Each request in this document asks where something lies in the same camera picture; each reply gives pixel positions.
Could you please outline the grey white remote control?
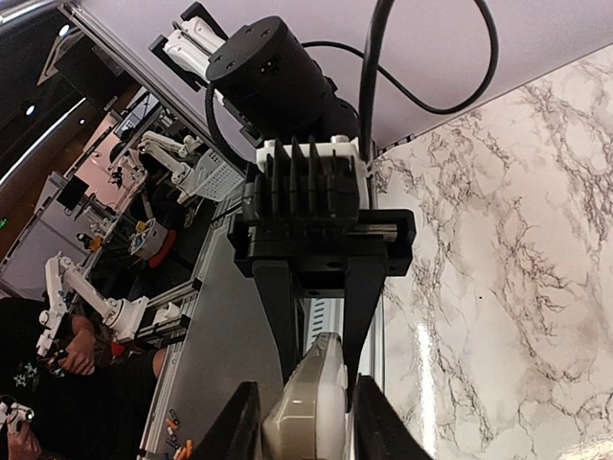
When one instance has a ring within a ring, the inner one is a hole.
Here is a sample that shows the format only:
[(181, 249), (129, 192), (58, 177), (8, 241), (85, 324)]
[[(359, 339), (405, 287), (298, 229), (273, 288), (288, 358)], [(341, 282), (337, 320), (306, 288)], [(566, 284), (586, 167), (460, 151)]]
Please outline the grey white remote control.
[(343, 459), (348, 372), (338, 333), (320, 333), (261, 426), (265, 459)]

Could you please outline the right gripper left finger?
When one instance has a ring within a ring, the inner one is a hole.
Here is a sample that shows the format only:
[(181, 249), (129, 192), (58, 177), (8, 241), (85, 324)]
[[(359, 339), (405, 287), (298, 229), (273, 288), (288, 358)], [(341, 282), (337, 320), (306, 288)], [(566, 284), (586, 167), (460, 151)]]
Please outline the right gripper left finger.
[(193, 450), (196, 460), (254, 460), (261, 440), (261, 401), (254, 381), (242, 382)]

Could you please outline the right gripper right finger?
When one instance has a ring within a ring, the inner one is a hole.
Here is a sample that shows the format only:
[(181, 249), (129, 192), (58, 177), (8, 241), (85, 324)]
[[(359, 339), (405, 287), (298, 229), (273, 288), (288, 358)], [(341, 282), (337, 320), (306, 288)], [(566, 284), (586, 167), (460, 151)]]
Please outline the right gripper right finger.
[(364, 460), (431, 460), (371, 376), (353, 391), (354, 454)]

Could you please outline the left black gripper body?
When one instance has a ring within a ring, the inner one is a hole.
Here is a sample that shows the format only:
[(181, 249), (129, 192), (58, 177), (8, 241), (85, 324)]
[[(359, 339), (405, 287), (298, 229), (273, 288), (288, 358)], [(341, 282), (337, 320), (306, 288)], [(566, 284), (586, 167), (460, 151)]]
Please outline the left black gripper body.
[(239, 271), (261, 298), (276, 300), (376, 291), (386, 278), (407, 273), (415, 238), (415, 216), (406, 209), (361, 210), (356, 222), (336, 227), (257, 225), (238, 215), (228, 232)]

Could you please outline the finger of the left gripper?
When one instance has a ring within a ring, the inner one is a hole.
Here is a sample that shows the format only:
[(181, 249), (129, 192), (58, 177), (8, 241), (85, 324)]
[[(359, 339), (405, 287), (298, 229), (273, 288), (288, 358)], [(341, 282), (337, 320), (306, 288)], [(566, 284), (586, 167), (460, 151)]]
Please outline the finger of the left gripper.
[(343, 357), (348, 371), (348, 397), (357, 383), (365, 340), (387, 275), (382, 256), (350, 257), (345, 277)]
[(253, 275), (287, 383), (300, 360), (292, 274), (286, 261), (256, 261)]

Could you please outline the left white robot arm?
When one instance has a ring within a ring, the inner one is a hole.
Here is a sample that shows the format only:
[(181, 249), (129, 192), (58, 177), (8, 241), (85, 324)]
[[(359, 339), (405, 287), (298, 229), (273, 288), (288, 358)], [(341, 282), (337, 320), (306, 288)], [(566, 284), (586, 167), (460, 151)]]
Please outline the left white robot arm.
[(340, 298), (343, 359), (354, 388), (384, 282), (406, 274), (417, 234), (411, 211), (371, 203), (379, 47), (367, 47), (358, 105), (337, 96), (279, 16), (226, 34), (194, 3), (150, 50), (204, 91), (210, 135), (245, 175), (228, 239), (239, 271), (257, 286), (283, 376), (301, 359), (301, 300)]

